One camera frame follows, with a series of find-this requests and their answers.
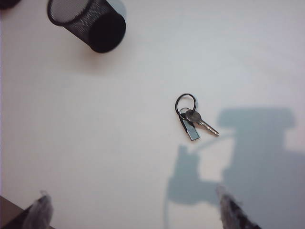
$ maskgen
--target key blade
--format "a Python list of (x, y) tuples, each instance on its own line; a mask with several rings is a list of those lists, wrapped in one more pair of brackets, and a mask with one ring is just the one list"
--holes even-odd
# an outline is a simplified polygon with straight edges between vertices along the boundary
[(214, 135), (216, 135), (217, 137), (219, 136), (219, 133), (213, 129), (213, 127), (211, 127), (210, 125), (208, 125), (205, 121), (201, 121), (199, 122), (199, 125), (204, 126), (207, 130), (211, 131)]
[(185, 120), (181, 117), (179, 117), (180, 119), (180, 122), (184, 128), (184, 130), (186, 131), (186, 133), (188, 134), (188, 136), (190, 137), (190, 139), (193, 141), (193, 140), (196, 140), (199, 138), (199, 135), (195, 129), (195, 126), (193, 123), (191, 123), (190, 121), (188, 120)]

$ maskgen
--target dark floor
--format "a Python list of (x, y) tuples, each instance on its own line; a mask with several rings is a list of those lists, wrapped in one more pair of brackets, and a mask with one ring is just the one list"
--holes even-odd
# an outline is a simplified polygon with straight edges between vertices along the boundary
[(0, 196), (0, 228), (18, 216), (23, 209)]

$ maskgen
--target key head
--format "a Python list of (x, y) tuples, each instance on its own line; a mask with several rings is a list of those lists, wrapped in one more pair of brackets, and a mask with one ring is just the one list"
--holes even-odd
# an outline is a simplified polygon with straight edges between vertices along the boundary
[(185, 117), (192, 123), (200, 123), (202, 121), (200, 114), (197, 111), (193, 110), (186, 111)]

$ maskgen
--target keychain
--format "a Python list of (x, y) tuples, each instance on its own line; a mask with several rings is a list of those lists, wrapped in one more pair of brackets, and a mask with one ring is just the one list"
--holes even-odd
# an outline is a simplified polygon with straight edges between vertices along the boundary
[[(184, 96), (190, 96), (193, 99), (193, 101), (194, 101), (193, 109), (185, 107), (185, 108), (178, 110), (178, 103), (179, 103), (180, 99)], [(193, 140), (196, 140), (199, 138), (199, 135), (195, 129), (194, 123), (204, 126), (207, 130), (212, 132), (215, 136), (219, 136), (219, 133), (216, 130), (214, 130), (204, 120), (202, 120), (200, 114), (196, 111), (196, 108), (197, 108), (197, 101), (192, 94), (180, 95), (175, 104), (176, 113), (179, 115), (180, 122), (181, 122), (182, 126), (184, 127), (186, 133), (190, 137), (190, 139), (193, 141)]]

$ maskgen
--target silver key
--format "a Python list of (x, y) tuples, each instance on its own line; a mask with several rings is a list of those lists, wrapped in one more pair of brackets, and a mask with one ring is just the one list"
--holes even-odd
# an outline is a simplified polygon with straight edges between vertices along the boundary
[(204, 126), (207, 130), (211, 131), (214, 135), (219, 136), (219, 133), (208, 125), (204, 120), (201, 119), (200, 114), (197, 111), (188, 110), (185, 112), (185, 117), (192, 123), (198, 123)]
[(186, 133), (188, 134), (188, 136), (190, 137), (190, 139), (193, 141), (193, 140), (196, 140), (199, 138), (199, 135), (195, 129), (195, 126), (192, 122), (186, 120), (185, 118), (185, 113), (182, 113), (182, 110), (185, 109), (185, 108), (182, 108), (180, 110), (180, 115), (181, 117), (179, 116), (179, 119), (180, 119), (180, 122), (184, 128), (184, 130), (186, 131)]

